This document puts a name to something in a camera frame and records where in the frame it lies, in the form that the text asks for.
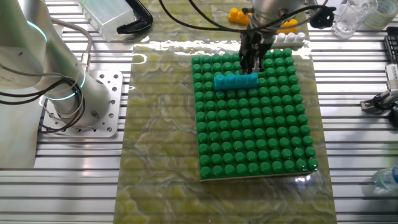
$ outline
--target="cable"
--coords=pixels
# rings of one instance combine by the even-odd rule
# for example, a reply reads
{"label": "cable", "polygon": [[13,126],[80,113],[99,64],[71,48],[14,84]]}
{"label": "cable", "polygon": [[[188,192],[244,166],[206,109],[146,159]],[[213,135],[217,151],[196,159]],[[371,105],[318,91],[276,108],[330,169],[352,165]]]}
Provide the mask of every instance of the cable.
{"label": "cable", "polygon": [[[275,25],[275,24],[278,24],[279,22],[282,22],[282,21],[288,19],[289,17],[292,17],[292,16],[294,16],[294,15],[300,13],[300,12],[303,12],[303,11],[306,11],[306,10],[310,10],[310,9],[320,9],[320,8],[326,7],[326,6],[324,6],[324,5],[321,5],[321,6],[320,6],[320,5],[316,5],[316,6],[307,6],[307,7],[303,7],[303,8],[301,8],[301,9],[298,9],[298,10],[296,10],[296,11],[293,11],[293,12],[291,12],[291,13],[289,13],[289,14],[286,14],[286,15],[282,16],[281,18],[276,19],[276,20],[274,20],[274,21],[272,21],[272,22],[270,22],[270,23],[268,23],[268,24],[266,24],[266,25],[259,26],[259,27],[256,27],[256,28],[252,28],[252,29],[244,29],[244,30],[241,30],[241,29],[231,29],[231,28],[228,28],[228,27],[225,27],[225,26],[221,26],[220,24],[216,23],[215,21],[212,21],[209,17],[207,17],[207,16],[196,6],[196,4],[195,4],[192,0],[188,0],[188,1],[189,1],[190,4],[192,5],[192,7],[193,7],[203,18],[205,18],[209,23],[213,24],[214,26],[217,26],[219,29],[221,29],[221,30],[223,30],[223,31],[227,31],[227,32],[239,32],[239,33],[255,32],[255,31],[262,30],[262,29],[266,29],[266,28],[268,28],[268,27],[270,27],[270,26],[273,26],[273,25]],[[159,2],[160,2],[160,4],[162,5],[162,8],[164,8],[164,5],[163,5],[163,3],[162,3],[162,0],[159,0]]]}
{"label": "cable", "polygon": [[37,96],[35,96],[35,97],[31,98],[31,99],[24,100],[24,101],[18,101],[18,102],[9,102],[9,101],[0,100],[0,104],[4,104],[4,105],[23,105],[23,104],[26,104],[26,103],[30,103],[30,102],[33,102],[33,101],[39,99],[42,95],[46,94],[46,92],[54,89],[55,87],[57,87],[57,86],[59,86],[61,84],[64,84],[64,83],[70,83],[70,82],[67,81],[67,80],[59,80],[59,81],[55,82],[54,84],[50,85],[45,90],[42,90],[42,91],[37,92],[37,93],[26,94],[26,95],[16,95],[16,94],[9,94],[9,93],[0,92],[0,95],[8,96],[8,97],[26,97],[27,95],[28,96],[37,95]]}
{"label": "cable", "polygon": [[85,50],[85,53],[90,53],[91,48],[93,46],[93,37],[90,35],[90,33],[87,30],[81,28],[80,26],[76,26],[75,24],[72,24],[70,22],[65,22],[65,21],[62,21],[60,19],[56,19],[54,17],[51,17],[51,21],[53,23],[55,23],[55,24],[58,24],[58,25],[61,25],[61,26],[65,26],[67,28],[71,28],[73,30],[79,31],[83,35],[85,35],[87,37],[87,39],[88,39],[87,48]]}

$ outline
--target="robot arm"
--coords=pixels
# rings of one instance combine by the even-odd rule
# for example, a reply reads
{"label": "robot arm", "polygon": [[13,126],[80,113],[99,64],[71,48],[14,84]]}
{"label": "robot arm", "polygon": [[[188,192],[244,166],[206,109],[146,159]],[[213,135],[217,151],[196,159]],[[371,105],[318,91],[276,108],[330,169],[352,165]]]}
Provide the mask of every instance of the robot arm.
{"label": "robot arm", "polygon": [[69,123],[74,114],[83,113],[74,126],[87,127],[105,115],[108,89],[88,75],[58,36],[43,0],[0,1],[0,12],[0,30],[4,32],[0,35],[0,88],[33,86],[42,91],[62,79],[45,74],[59,73],[74,80],[85,100],[82,109],[83,99],[74,97],[77,93],[67,84],[46,92],[59,118]]}

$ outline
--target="lego stud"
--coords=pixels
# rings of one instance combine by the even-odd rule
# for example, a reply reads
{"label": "lego stud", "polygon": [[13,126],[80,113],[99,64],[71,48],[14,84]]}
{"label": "lego stud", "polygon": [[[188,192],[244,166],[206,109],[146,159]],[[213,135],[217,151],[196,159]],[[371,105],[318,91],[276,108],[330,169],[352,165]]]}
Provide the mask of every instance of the lego stud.
{"label": "lego stud", "polygon": [[285,43],[293,42],[295,38],[296,38],[296,34],[295,33],[289,33],[286,36]]}
{"label": "lego stud", "polygon": [[225,77],[225,83],[227,85],[233,85],[235,84],[235,75],[234,74],[229,74]]}
{"label": "lego stud", "polygon": [[283,43],[283,42],[285,42],[285,39],[286,39],[286,34],[280,33],[276,37],[275,43]]}
{"label": "lego stud", "polygon": [[295,42],[302,42],[302,41],[304,41],[304,38],[305,38],[305,34],[303,32],[299,32],[296,35],[296,39],[294,41]]}
{"label": "lego stud", "polygon": [[214,79],[215,85],[224,85],[224,76],[223,75],[217,75],[216,78]]}

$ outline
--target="cyan lego brick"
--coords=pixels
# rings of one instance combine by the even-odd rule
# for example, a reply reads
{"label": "cyan lego brick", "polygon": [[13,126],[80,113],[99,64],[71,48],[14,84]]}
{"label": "cyan lego brick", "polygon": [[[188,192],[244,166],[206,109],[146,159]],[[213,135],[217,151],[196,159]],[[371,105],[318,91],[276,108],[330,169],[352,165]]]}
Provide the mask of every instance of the cyan lego brick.
{"label": "cyan lego brick", "polygon": [[215,91],[255,88],[258,85],[259,75],[257,73],[252,73],[250,75],[217,75],[214,77]]}

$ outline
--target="metal rail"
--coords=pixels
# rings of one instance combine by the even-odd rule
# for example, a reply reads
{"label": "metal rail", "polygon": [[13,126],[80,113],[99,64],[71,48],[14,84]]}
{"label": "metal rail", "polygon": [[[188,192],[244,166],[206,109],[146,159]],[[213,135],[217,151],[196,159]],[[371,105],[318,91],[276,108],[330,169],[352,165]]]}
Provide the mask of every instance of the metal rail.
{"label": "metal rail", "polygon": [[[75,1],[47,5],[53,17],[91,32],[92,70],[122,71],[119,136],[73,143],[39,136],[34,169],[0,171],[0,223],[112,223],[133,43],[105,42]],[[385,35],[362,30],[350,40],[338,40],[330,30],[310,29],[338,223],[398,223],[397,195],[372,194],[370,179],[377,170],[398,164],[398,129],[385,114],[365,114],[359,106],[386,89]],[[86,47],[86,39],[74,30],[65,29],[63,39],[77,57]]]}

